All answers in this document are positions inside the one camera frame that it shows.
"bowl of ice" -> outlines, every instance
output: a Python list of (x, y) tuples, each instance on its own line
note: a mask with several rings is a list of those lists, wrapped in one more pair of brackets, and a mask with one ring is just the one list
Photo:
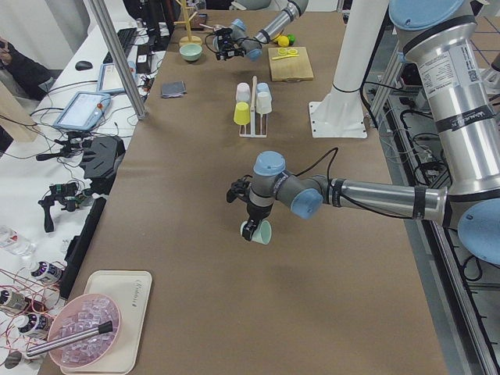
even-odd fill
[(82, 369), (102, 358), (113, 346), (120, 331), (121, 314), (107, 295), (81, 295), (69, 302), (54, 319), (48, 341), (97, 327), (112, 321), (112, 332), (99, 334), (49, 352), (52, 360), (68, 369)]

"black mouse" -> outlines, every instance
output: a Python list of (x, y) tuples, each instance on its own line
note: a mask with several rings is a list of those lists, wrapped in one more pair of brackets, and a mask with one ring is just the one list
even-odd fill
[(75, 64), (75, 69), (76, 70), (89, 70), (92, 69), (94, 66), (90, 61), (79, 61)]

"metal rod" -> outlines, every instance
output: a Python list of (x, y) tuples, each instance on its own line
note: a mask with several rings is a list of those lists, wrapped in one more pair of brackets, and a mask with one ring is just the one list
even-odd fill
[(71, 334), (70, 336), (61, 337), (58, 338), (57, 340), (29, 348), (26, 352), (26, 357), (28, 358), (36, 357), (37, 355), (50, 352), (51, 350), (61, 348), (62, 346), (66, 346), (77, 341), (82, 341), (85, 340), (86, 338), (97, 336), (98, 334), (111, 332), (112, 330), (113, 330), (113, 323), (110, 320), (109, 322), (100, 324), (97, 327), (90, 328), (88, 330), (82, 330), (81, 332), (76, 332), (75, 334)]
[(123, 87), (125, 88), (125, 92), (130, 99), (135, 114), (138, 119), (142, 120), (146, 116), (144, 103), (138, 93), (137, 85), (130, 74), (127, 57), (125, 56), (125, 53), (123, 53), (123, 48), (118, 40), (118, 37), (116, 36), (115, 27), (113, 26), (113, 22), (111, 21), (111, 17), (109, 16), (104, 0), (89, 0), (89, 4), (92, 12), (94, 13), (95, 20), (99, 25), (99, 29), (101, 29), (104, 42), (108, 46), (109, 53), (112, 56), (112, 60), (116, 66), (118, 74), (120, 75)]

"label on robot arm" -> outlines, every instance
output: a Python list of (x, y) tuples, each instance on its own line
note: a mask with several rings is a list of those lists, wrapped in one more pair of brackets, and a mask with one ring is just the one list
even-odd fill
[(455, 46), (419, 66), (428, 98), (457, 86), (469, 86), (480, 81), (473, 52), (469, 45)]

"wooden cutting board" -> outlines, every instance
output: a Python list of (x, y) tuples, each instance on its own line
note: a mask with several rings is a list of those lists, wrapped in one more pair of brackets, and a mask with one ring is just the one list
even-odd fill
[(313, 68), (307, 55), (306, 47), (292, 47), (297, 49), (297, 57), (272, 60), (278, 56), (279, 48), (268, 48), (271, 80), (313, 80)]

